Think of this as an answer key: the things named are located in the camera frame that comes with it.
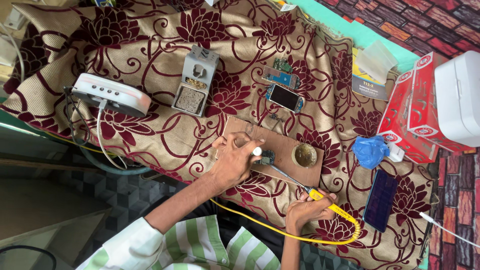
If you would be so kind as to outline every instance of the plastic bag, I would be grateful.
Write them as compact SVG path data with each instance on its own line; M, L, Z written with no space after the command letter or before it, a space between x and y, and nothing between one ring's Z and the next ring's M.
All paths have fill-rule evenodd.
M384 138L379 135L371 138L357 136L352 151L357 156L360 165L370 170L377 167L384 156L390 156L390 150L385 144Z

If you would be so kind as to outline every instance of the brick pattern wall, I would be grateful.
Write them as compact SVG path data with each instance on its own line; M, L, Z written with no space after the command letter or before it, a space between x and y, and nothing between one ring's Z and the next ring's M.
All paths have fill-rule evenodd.
M480 0L316 0L423 56L480 52Z
M440 150L439 204L436 221L480 245L480 148L472 152ZM429 270L480 270L480 248L440 228L432 228Z

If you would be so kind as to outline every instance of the phone lcd screen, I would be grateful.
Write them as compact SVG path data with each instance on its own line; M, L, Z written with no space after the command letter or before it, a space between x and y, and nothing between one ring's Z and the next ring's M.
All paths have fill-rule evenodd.
M289 110L295 111L299 102L299 96L279 85L275 85L272 95L270 95L270 100Z
M363 212L363 221L381 233L387 227L397 186L395 178L382 170L377 171Z

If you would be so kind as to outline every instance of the hand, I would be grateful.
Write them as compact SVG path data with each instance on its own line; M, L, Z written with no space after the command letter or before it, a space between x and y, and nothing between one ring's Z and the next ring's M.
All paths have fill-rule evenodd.
M299 200L290 204L286 217L287 233L299 236L307 222L335 218L336 213L328 207L338 203L336 194L326 193L323 190L319 190L319 192L324 195L321 200L315 201L304 191Z
M247 143L242 147L237 147L235 141L243 139ZM236 186L250 175L250 167L261 156L251 155L252 151L265 143L264 139L252 140L245 132L235 132L217 138L212 146L216 149L222 149L218 160L212 169L207 173L210 179L213 179L216 194L221 194L227 189Z

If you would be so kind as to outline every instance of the floral fabric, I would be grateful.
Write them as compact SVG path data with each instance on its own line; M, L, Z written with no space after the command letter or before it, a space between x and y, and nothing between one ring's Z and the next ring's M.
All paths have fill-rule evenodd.
M80 73L118 80L147 93L152 104L146 117L98 108L77 101L88 127L72 111L75 135L100 128L109 151L127 156L179 181L191 183L215 162L211 143L229 116L272 129L324 150L320 187L339 196L339 206L361 220L375 170L361 167L351 151L356 136L375 134L385 102L351 91L352 41L324 32L319 24L294 9L280 12L265 0L222 0L214 7L203 0L185 0L186 11L160 0L117 0L117 8L46 7L15 4L32 22L21 51L26 80L19 82L19 65L6 83L11 96L2 109L38 128L70 136L63 86ZM220 54L204 117L172 109L183 61L193 44ZM263 66L286 58L301 85L294 90L305 99L293 114L265 99ZM387 88L395 77L390 75ZM282 120L269 116L275 113ZM432 180L423 166L385 159L379 168L398 180L398 190L385 233L361 221L357 241L348 245L317 245L366 269L410 270L420 261L429 211ZM280 228L288 205L300 188L252 172L249 179L222 195ZM352 223L336 217L311 222L303 235L347 240Z

